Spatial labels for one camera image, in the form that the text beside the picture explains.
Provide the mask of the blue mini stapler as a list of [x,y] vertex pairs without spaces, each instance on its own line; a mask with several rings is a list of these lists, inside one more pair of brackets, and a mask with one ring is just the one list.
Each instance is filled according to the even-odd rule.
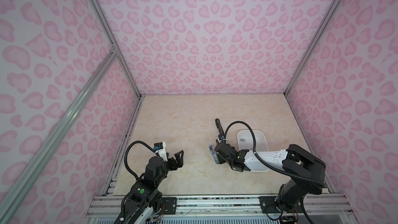
[[217,155],[217,153],[216,153],[216,151],[215,151],[215,149],[214,149],[214,147],[212,145],[209,146],[209,150],[211,152],[212,158],[215,161],[215,164],[219,164],[218,155]]

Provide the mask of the white plastic bin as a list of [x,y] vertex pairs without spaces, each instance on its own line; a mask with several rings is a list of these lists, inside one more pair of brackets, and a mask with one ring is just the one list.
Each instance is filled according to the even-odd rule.
[[[258,131],[258,130],[253,130],[253,133],[256,138],[256,151],[260,151],[260,152],[269,151],[265,135],[261,131]],[[239,150],[245,150],[245,149],[252,150],[254,143],[253,143],[253,137],[249,130],[239,131],[239,133],[237,135],[237,139],[238,139],[238,149]]]

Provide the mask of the black stapler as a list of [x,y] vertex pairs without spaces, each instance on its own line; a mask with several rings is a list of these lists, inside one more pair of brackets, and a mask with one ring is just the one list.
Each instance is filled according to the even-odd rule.
[[217,129],[218,129],[219,134],[221,134],[221,135],[223,135],[223,136],[225,137],[225,133],[224,133],[224,130],[223,130],[223,128],[222,128],[220,119],[216,118],[216,119],[215,119],[215,124],[216,124],[216,127],[217,127]]

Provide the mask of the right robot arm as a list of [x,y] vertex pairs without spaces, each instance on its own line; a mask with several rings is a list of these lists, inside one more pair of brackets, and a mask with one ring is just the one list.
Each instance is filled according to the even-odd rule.
[[227,163],[237,172],[267,172],[272,170],[289,176],[274,200],[277,210],[288,212],[307,194],[320,195],[327,185],[324,181],[326,165],[299,145],[291,144],[280,151],[257,152],[251,149],[237,151],[225,141],[215,147],[220,164]]

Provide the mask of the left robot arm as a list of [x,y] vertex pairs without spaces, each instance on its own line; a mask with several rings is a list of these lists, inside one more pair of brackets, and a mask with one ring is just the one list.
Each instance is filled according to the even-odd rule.
[[167,162],[160,156],[149,159],[145,172],[136,179],[131,190],[120,205],[120,214],[115,224],[144,224],[153,214],[162,209],[162,193],[158,190],[169,171],[183,167],[184,152],[181,150]]

